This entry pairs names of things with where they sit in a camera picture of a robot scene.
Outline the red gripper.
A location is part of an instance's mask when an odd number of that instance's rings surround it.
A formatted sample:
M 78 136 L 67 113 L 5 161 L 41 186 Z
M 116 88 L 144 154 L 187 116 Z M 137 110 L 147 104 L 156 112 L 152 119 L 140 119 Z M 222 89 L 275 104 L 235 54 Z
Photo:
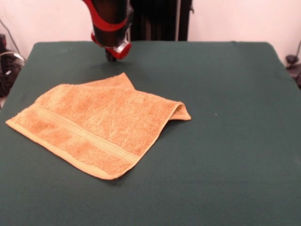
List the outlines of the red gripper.
M 101 45 L 96 40 L 94 32 L 91 32 L 91 39 L 95 44 L 97 44 L 98 46 L 105 49 L 105 55 L 106 55 L 106 59 L 108 60 L 108 62 L 116 62 L 117 59 L 125 58 L 128 55 L 128 53 L 132 47 L 131 42 L 128 40 L 127 33 L 125 35 L 125 38 L 121 42 L 121 44 L 119 46 L 113 47 L 113 48 L 109 48 L 109 47 L 105 47 L 105 46 Z

